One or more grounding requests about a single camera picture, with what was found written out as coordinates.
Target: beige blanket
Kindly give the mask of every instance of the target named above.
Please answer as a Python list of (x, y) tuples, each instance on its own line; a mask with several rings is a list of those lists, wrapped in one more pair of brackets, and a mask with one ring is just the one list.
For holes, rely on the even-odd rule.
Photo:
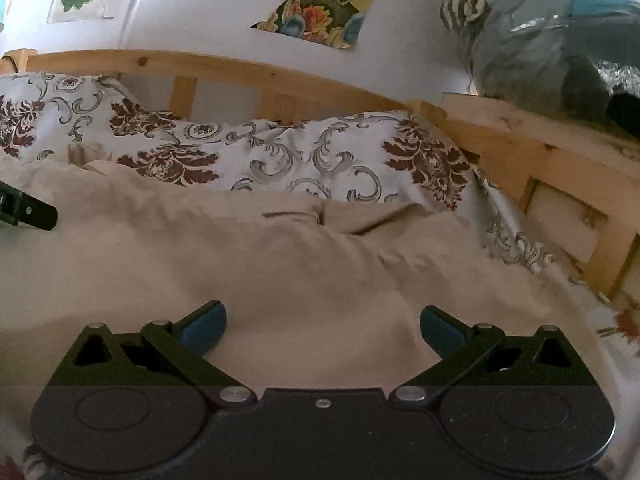
[(560, 326), (617, 409), (565, 277), (488, 259), (452, 213), (186, 189), (103, 160), (2, 159), (0, 180), (60, 215), (52, 232), (0, 225), (0, 447), (16, 462), (32, 403), (85, 324), (133, 332), (212, 299), (229, 318), (207, 357), (258, 394), (389, 391), (438, 361), (418, 326), (436, 304), (517, 335)]

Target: bedsheet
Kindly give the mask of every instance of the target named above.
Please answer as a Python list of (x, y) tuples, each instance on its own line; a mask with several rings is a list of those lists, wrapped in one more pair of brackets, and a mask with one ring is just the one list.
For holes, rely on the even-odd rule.
[[(194, 124), (144, 110), (108, 78), (39, 73), (0, 78), (0, 146), (0, 180), (61, 213), (48, 234), (0, 228), (0, 478), (42, 471), (28, 409), (84, 324), (138, 330), (212, 297), (231, 315), (209, 358), (257, 391), (407, 380), (436, 362), (418, 344), (429, 303), (511, 333), (558, 324), (616, 411), (603, 470), (637, 474), (637, 321), (569, 276), (561, 253), (421, 118)], [(319, 314), (311, 297), (335, 306)], [(276, 314), (260, 314), (270, 302)], [(366, 304), (376, 322), (359, 333)], [(334, 333), (335, 351), (323, 343)], [(372, 340), (383, 334), (394, 351), (379, 362)], [(295, 355), (311, 364), (300, 370)]]

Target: blue tab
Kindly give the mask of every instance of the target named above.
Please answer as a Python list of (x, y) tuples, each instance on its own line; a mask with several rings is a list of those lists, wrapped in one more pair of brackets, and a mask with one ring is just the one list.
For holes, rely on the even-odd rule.
[(465, 333), (432, 312), (429, 307), (420, 314), (420, 334), (442, 359), (466, 344)]
[(178, 341), (198, 355), (204, 355), (220, 340), (226, 330), (226, 308), (215, 302), (194, 321), (182, 327)]

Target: plastic bag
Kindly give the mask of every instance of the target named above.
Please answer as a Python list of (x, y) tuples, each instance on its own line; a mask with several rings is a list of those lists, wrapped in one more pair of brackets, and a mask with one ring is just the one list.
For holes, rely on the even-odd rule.
[(442, 0), (480, 95), (640, 137), (640, 2)]

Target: wooden headboard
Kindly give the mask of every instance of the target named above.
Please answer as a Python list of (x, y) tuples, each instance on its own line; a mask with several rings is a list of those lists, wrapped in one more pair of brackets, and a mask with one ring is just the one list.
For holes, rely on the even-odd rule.
[(442, 107), (403, 104), (343, 83), (262, 63), (151, 50), (85, 50), (38, 55), (14, 50), (0, 73), (164, 75), (174, 77), (170, 109), (188, 118), (198, 79), (259, 88), (256, 117), (290, 123), (324, 110), (356, 114), (407, 109), (423, 115), (475, 154), (479, 167), (526, 212), (543, 182), (607, 216), (584, 269), (585, 280), (611, 296), (640, 234), (640, 144), (578, 124), (519, 110), (501, 101), (446, 94)]

